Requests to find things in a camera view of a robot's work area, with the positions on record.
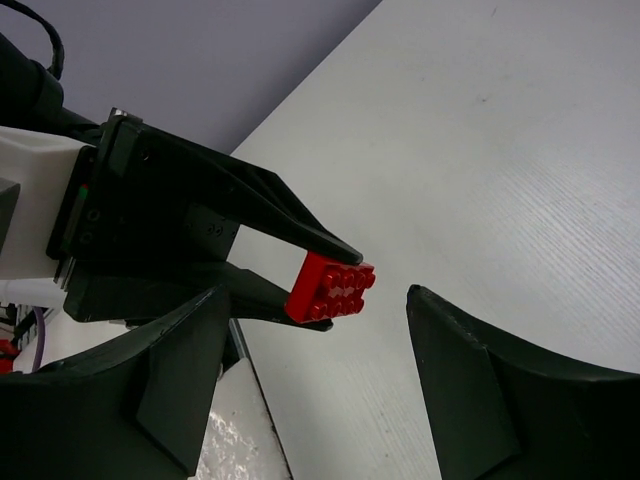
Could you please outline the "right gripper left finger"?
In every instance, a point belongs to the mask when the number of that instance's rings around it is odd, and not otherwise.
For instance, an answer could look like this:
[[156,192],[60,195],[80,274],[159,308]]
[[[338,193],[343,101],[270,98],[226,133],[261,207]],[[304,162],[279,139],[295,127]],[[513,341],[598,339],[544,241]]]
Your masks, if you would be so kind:
[[212,288],[40,370],[1,377],[4,479],[195,475],[230,318]]

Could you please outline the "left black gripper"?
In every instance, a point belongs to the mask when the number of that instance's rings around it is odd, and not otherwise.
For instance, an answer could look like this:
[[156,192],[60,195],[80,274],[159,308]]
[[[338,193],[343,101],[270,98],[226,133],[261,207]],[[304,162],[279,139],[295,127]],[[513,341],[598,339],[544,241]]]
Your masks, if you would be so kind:
[[333,327],[294,322],[284,310],[288,291],[225,261],[241,224],[347,265],[362,262],[276,173],[136,119],[108,120],[103,141],[106,170],[97,148],[80,149],[46,248],[72,319],[144,325],[220,285],[232,318]]

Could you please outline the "red curved lego brick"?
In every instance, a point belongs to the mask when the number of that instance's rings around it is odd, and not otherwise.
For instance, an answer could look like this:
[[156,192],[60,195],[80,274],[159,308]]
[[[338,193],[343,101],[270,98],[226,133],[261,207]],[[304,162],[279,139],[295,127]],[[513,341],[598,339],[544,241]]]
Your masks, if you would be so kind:
[[359,314],[375,281],[373,265],[347,265],[308,252],[284,310],[298,324]]

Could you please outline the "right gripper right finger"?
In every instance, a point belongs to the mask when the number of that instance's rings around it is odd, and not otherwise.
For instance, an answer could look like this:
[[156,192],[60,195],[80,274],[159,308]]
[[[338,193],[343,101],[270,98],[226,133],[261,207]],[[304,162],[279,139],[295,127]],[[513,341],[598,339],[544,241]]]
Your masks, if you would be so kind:
[[411,343],[445,479],[635,479],[639,377],[547,350],[429,289]]

